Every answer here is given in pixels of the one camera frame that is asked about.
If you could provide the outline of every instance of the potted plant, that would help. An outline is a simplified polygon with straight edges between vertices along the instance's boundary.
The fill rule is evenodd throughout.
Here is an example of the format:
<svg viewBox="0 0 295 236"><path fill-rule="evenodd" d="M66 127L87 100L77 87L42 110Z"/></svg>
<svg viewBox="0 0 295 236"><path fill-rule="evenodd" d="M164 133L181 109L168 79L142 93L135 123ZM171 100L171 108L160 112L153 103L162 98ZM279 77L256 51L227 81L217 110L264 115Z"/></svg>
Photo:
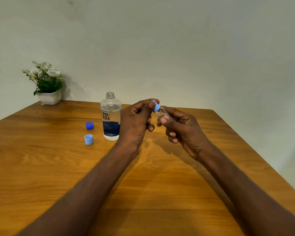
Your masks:
<svg viewBox="0 0 295 236"><path fill-rule="evenodd" d="M52 65L46 62L32 62L36 68L31 71L23 69L22 72L36 84L37 88L34 91L34 95L38 96L42 104L55 105L59 103L61 100L60 89L63 87L63 74L60 71L52 69Z"/></svg>

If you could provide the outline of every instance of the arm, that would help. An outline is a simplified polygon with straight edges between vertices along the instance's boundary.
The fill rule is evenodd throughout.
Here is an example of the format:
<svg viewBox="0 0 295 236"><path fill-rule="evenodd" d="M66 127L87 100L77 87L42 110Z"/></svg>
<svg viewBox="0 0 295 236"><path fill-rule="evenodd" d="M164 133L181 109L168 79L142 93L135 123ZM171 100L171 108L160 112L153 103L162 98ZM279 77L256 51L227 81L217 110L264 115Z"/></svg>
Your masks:
<svg viewBox="0 0 295 236"><path fill-rule="evenodd" d="M197 119L173 108L165 110L177 121L158 119L172 143L181 143L211 173L255 235L295 236L295 216L265 193L232 163L202 132Z"/></svg>
<svg viewBox="0 0 295 236"><path fill-rule="evenodd" d="M145 130L154 130L150 124L154 107L148 99L124 109L116 145L72 190L18 235L86 235L118 178L138 155Z"/></svg>

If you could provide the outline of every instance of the hand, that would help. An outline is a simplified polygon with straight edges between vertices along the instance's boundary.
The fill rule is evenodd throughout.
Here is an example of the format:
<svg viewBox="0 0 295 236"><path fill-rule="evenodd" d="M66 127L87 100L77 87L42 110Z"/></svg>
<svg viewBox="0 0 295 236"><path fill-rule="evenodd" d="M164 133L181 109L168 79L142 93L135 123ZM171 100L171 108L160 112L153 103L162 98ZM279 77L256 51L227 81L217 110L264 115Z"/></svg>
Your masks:
<svg viewBox="0 0 295 236"><path fill-rule="evenodd" d="M121 112L118 144L128 148L134 147L137 154L141 150L145 131L152 132L155 128L151 124L151 113L155 108L153 100L159 103L159 100L154 98L141 100Z"/></svg>
<svg viewBox="0 0 295 236"><path fill-rule="evenodd" d="M157 126L165 126L168 140L174 144L181 143L193 159L200 161L202 148L212 143L201 130L196 117L175 108L162 107L176 121L167 117L160 117L157 119Z"/></svg>

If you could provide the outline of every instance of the bottle label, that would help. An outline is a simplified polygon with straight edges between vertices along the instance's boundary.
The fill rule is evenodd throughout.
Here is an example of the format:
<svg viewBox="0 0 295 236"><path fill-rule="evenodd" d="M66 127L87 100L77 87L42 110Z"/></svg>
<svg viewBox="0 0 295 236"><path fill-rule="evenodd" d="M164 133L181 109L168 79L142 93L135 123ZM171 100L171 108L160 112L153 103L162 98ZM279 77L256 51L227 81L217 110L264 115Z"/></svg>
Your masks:
<svg viewBox="0 0 295 236"><path fill-rule="evenodd" d="M104 134L109 137L119 135L121 109L117 111L102 110Z"/></svg>

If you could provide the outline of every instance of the blue bottle cap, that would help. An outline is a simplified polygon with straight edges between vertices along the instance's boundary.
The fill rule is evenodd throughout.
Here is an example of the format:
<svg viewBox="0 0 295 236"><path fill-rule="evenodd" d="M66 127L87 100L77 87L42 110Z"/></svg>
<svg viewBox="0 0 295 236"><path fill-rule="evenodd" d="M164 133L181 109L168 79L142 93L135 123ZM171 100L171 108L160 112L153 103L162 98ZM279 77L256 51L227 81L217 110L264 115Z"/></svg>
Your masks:
<svg viewBox="0 0 295 236"><path fill-rule="evenodd" d="M93 122L86 122L85 126L87 127L87 130L92 130L94 128Z"/></svg>
<svg viewBox="0 0 295 236"><path fill-rule="evenodd" d="M157 112L157 110L159 110L159 109L161 108L161 106L159 106L159 105L158 105L158 103L157 103L157 102L155 102L155 100L153 100L153 102L154 102L154 103L156 103L156 106L155 106L155 108L154 108L154 110L153 110L153 112L155 112L155 113L156 113L156 112Z"/></svg>
<svg viewBox="0 0 295 236"><path fill-rule="evenodd" d="M94 142L93 135L87 134L84 136L85 144L91 145Z"/></svg>

